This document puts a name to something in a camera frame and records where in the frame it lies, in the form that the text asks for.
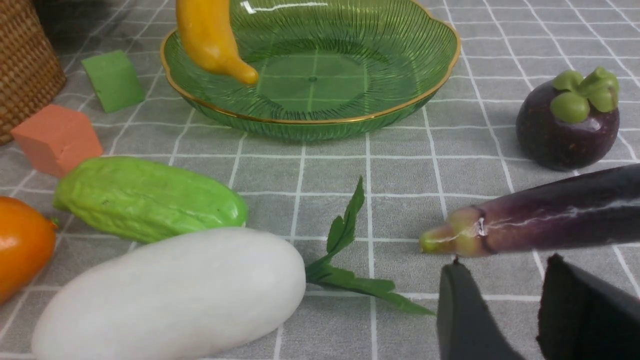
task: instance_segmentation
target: grid pattern tablecloth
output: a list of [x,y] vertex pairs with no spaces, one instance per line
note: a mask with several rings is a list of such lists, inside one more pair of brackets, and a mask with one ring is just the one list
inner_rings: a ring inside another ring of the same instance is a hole
[[[344,211],[357,177],[367,201],[358,240],[336,260],[361,276],[395,280],[435,309],[447,256],[418,253],[419,233],[455,208],[571,176],[523,158],[515,139],[518,108],[538,84],[562,70],[603,65],[619,76],[621,131],[588,172],[637,161],[640,152],[640,3],[638,0],[423,0],[454,24],[463,51],[453,76],[425,109],[366,136],[307,146],[283,145],[212,125],[168,85],[161,39],[175,27],[171,0],[83,1],[49,9],[47,25],[68,74],[57,97],[90,116],[107,154],[135,155],[212,176],[241,193],[250,227],[281,235],[307,259],[323,251],[331,219]],[[115,49],[135,63],[148,99],[105,115],[80,60]],[[134,248],[51,208],[56,180],[32,171],[14,145],[0,148],[0,194],[23,199],[63,229],[51,264],[0,307],[0,359],[29,359],[29,338],[55,291],[81,272]],[[640,247],[563,251],[620,288],[640,295]],[[536,312],[545,259],[524,253],[466,259],[508,340],[541,359]],[[361,296],[309,288],[279,330],[227,359],[438,359],[435,319],[400,314]]]

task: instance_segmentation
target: foam block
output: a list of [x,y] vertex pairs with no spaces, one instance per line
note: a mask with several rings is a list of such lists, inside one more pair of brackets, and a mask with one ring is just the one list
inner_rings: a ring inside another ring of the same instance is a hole
[[11,134],[35,170],[58,178],[103,152],[89,118],[55,104],[15,127]]
[[121,50],[93,56],[82,61],[93,91],[106,113],[112,113],[146,98],[136,69]]

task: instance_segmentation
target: green foam block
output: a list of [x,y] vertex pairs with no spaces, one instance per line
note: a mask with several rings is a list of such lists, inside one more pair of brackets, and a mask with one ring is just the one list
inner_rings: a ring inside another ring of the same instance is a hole
[[123,51],[92,56],[82,65],[104,112],[112,113],[145,100],[136,69]]

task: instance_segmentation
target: bitter melon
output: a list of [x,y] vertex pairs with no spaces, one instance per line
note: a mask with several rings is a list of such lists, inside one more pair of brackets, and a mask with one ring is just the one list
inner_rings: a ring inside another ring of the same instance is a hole
[[96,230],[143,243],[244,226],[248,218],[243,198],[224,184],[132,156],[83,161],[60,180],[53,206]]

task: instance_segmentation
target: mangosteen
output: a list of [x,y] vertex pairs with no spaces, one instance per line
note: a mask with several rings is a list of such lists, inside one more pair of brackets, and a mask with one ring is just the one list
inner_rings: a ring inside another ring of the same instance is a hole
[[571,171],[594,164],[620,127],[616,76],[597,67],[586,78],[567,70],[536,87],[520,107],[518,143],[541,166]]

